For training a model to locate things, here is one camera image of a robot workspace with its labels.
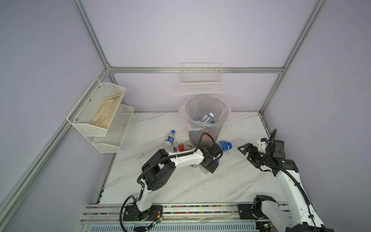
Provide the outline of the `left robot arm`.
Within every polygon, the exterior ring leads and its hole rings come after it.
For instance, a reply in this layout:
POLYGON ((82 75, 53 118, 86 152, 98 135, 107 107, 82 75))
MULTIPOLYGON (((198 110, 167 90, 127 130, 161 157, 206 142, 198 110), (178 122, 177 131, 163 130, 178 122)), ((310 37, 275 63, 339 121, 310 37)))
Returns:
POLYGON ((195 148, 177 153, 167 152, 165 149, 158 150, 143 166, 142 173, 137 178, 141 186, 138 197, 130 195, 123 203, 119 213, 119 224, 122 231, 124 227, 124 210, 130 203, 136 210, 139 221, 148 217, 155 191, 162 188, 170 179, 176 168, 191 165, 201 165, 210 173, 214 173, 219 165, 219 159, 223 156, 222 148, 207 132, 202 133, 195 148))

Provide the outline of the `orange label yellow-cap bottle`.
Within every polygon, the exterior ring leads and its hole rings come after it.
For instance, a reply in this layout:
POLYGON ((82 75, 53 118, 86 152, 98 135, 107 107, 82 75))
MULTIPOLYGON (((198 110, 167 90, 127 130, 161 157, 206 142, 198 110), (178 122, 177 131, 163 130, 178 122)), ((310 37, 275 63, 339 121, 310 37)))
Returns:
POLYGON ((208 135, 203 135, 201 145, 202 146, 210 146, 213 144, 212 139, 208 135))

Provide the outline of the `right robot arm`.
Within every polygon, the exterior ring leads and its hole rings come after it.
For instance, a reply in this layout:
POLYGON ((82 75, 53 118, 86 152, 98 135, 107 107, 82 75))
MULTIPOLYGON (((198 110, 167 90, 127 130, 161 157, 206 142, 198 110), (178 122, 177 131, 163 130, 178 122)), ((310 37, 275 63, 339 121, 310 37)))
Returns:
POLYGON ((252 205, 256 220, 267 217, 272 232, 330 232, 317 214, 301 183, 298 167, 291 159, 286 159, 285 143, 275 138, 273 130, 269 138, 262 138, 257 146, 251 143, 238 147, 247 160, 257 169, 267 167, 268 172, 279 182, 288 202, 291 215, 288 216, 279 203, 270 196, 257 195, 252 205))

